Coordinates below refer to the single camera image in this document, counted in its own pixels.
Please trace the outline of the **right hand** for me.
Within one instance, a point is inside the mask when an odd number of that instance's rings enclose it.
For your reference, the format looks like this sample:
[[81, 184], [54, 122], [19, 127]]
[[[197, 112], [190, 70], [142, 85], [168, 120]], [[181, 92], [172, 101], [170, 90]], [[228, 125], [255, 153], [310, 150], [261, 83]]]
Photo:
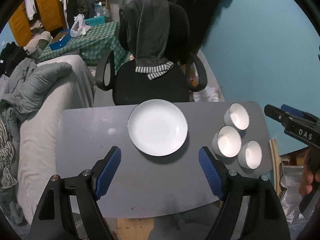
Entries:
[[315, 148], [309, 147], [304, 156], [304, 170], [302, 173], [302, 178], [299, 187], [299, 194], [301, 196], [305, 196], [306, 194], [309, 194], [312, 191], [312, 182], [314, 180], [319, 182], [319, 170], [317, 170], [316, 172], [312, 172], [310, 167], [312, 163], [312, 161], [310, 160], [310, 154], [315, 150]]

